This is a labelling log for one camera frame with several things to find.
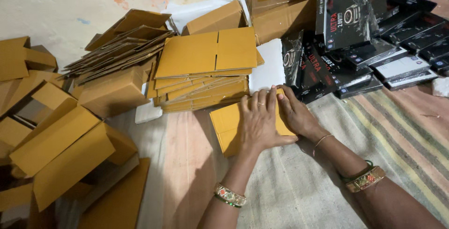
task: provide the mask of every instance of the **hand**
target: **hand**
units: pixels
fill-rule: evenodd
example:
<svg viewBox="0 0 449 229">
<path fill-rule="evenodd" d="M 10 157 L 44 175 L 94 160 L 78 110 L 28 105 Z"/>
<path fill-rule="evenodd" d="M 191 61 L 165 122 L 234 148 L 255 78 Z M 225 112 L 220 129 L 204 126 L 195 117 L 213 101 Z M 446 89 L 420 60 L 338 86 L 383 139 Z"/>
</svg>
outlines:
<svg viewBox="0 0 449 229">
<path fill-rule="evenodd" d="M 310 113 L 307 106 L 296 99 L 293 90 L 285 85 L 278 85 L 283 89 L 285 96 L 278 94 L 279 105 L 284 110 L 290 128 L 313 143 L 317 143 L 322 137 L 330 134 L 320 126 L 317 119 Z"/>
<path fill-rule="evenodd" d="M 271 87 L 270 93 L 266 90 L 256 91 L 248 108 L 248 97 L 244 96 L 240 102 L 243 113 L 242 150 L 255 150 L 260 153 L 264 149 L 275 146 L 293 144 L 297 136 L 282 136 L 276 130 L 276 87 Z"/>
</svg>

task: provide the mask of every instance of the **green bangle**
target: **green bangle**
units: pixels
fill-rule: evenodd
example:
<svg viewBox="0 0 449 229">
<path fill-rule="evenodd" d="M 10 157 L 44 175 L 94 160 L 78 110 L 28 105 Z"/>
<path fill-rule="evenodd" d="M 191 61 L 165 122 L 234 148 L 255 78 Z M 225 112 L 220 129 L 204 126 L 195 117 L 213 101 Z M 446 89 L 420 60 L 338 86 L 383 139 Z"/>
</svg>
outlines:
<svg viewBox="0 0 449 229">
<path fill-rule="evenodd" d="M 374 165 L 374 164 L 373 164 L 372 161 L 370 161 L 370 160 L 365 160 L 365 161 L 369 164 L 369 168 L 368 168 L 367 171 L 363 171 L 362 174 L 360 174 L 360 175 L 366 174 L 368 171 L 370 171 L 370 170 L 373 168 L 373 165 Z M 343 180 L 345 180 L 345 181 L 347 181 L 347 182 L 350 182 L 350 181 L 353 181 L 353 180 L 356 180 L 357 178 L 359 178 L 360 175 L 357 176 L 357 177 L 353 177 L 353 178 L 346 178 L 346 177 L 342 177 L 342 176 L 340 175 L 340 178 L 343 179 Z"/>
<path fill-rule="evenodd" d="M 218 194 L 214 194 L 214 197 L 216 197 L 218 200 L 222 201 L 223 203 L 227 203 L 230 206 L 233 206 L 235 208 L 242 208 L 240 205 L 236 205 L 234 203 L 229 203 L 228 201 L 226 201 L 224 198 L 220 197 Z"/>
</svg>

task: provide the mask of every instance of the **wrist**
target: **wrist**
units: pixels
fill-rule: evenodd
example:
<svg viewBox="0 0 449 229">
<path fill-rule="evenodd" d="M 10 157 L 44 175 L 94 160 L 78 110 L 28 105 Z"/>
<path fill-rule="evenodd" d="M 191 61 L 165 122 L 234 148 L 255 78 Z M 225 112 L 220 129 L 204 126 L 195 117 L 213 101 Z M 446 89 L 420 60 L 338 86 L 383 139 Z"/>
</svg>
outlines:
<svg viewBox="0 0 449 229">
<path fill-rule="evenodd" d="M 320 141 L 324 136 L 329 135 L 330 132 L 322 127 L 317 128 L 310 134 L 306 136 L 307 139 L 309 139 L 314 144 L 317 144 L 318 141 Z"/>
</svg>

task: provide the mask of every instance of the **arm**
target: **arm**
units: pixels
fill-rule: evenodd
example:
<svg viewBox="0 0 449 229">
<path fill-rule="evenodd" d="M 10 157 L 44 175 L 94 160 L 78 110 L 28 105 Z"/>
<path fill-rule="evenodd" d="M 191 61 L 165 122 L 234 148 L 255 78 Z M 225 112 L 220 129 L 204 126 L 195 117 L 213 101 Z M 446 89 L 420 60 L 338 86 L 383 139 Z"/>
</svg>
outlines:
<svg viewBox="0 0 449 229">
<path fill-rule="evenodd" d="M 296 133 L 315 144 L 330 134 L 318 124 L 306 105 L 296 99 L 290 88 L 284 85 L 278 88 L 286 94 L 279 94 L 278 99 L 289 126 Z M 334 136 L 323 139 L 317 149 L 323 152 L 342 177 L 357 177 L 367 170 L 367 163 Z M 353 195 L 375 228 L 444 228 L 422 204 L 387 177 Z"/>
<path fill-rule="evenodd" d="M 255 92 L 248 107 L 248 97 L 240 103 L 243 113 L 241 150 L 234 165 L 221 184 L 234 193 L 245 194 L 246 185 L 259 154 L 268 148 L 295 143 L 297 136 L 281 136 L 275 127 L 276 87 L 267 92 Z M 209 202 L 198 228 L 236 228 L 239 208 L 235 208 L 215 197 Z"/>
</svg>

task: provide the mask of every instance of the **bangle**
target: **bangle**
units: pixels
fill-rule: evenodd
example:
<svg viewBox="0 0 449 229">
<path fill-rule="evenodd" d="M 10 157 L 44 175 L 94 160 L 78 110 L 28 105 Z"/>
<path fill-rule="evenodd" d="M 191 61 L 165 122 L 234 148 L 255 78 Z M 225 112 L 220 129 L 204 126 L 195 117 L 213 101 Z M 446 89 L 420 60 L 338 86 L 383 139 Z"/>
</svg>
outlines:
<svg viewBox="0 0 449 229">
<path fill-rule="evenodd" d="M 220 197 L 220 200 L 222 200 L 223 202 L 237 208 L 242 207 L 246 203 L 246 197 L 231 191 L 227 187 L 221 185 L 221 183 L 217 183 L 215 185 L 214 194 L 216 195 L 216 197 Z"/>
<path fill-rule="evenodd" d="M 317 146 L 324 140 L 324 138 L 327 138 L 327 137 L 329 137 L 329 136 L 333 136 L 332 134 L 328 134 L 328 135 L 326 135 L 326 136 L 324 136 L 324 137 L 322 137 L 321 139 L 320 139 L 320 141 L 318 141 L 317 142 L 317 144 L 315 145 L 315 147 L 313 148 L 313 157 L 315 157 L 315 148 L 317 148 Z"/>
<path fill-rule="evenodd" d="M 384 177 L 385 171 L 381 169 L 379 166 L 374 166 L 367 173 L 347 183 L 346 188 L 348 188 L 349 191 L 352 193 L 359 192 L 361 190 L 365 190 L 373 186 L 375 183 L 382 180 Z"/>
<path fill-rule="evenodd" d="M 242 206 L 237 205 L 237 204 L 235 204 L 235 203 L 229 203 L 229 202 L 226 201 L 224 198 L 220 197 L 218 194 L 214 194 L 214 197 L 216 197 L 218 200 L 222 201 L 223 203 L 227 203 L 227 204 L 229 204 L 230 206 L 233 206 L 233 207 L 235 207 L 235 208 L 242 208 Z"/>
</svg>

